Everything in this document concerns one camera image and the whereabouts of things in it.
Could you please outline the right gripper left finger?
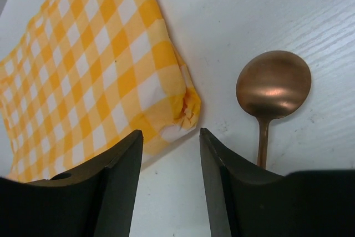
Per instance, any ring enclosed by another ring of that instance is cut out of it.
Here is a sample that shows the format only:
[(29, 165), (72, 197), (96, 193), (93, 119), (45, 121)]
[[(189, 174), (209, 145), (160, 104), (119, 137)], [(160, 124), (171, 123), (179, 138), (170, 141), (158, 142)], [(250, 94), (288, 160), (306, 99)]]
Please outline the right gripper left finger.
[(143, 134), (49, 180), (1, 179), (2, 236), (128, 236)]

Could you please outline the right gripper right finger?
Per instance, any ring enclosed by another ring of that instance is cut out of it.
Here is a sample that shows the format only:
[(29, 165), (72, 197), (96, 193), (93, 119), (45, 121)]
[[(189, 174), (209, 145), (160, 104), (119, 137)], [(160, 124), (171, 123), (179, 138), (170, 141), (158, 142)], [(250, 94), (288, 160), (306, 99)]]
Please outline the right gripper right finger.
[(353, 236), (354, 171), (264, 170), (200, 130), (212, 236)]

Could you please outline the yellow white checkered napkin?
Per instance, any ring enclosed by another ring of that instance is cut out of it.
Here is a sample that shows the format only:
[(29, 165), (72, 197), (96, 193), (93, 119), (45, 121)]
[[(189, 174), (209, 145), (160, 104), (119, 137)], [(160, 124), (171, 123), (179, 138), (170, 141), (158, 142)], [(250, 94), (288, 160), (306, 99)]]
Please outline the yellow white checkered napkin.
[(157, 0), (45, 0), (1, 61), (9, 177), (27, 183), (134, 130), (151, 157), (194, 130), (201, 100)]

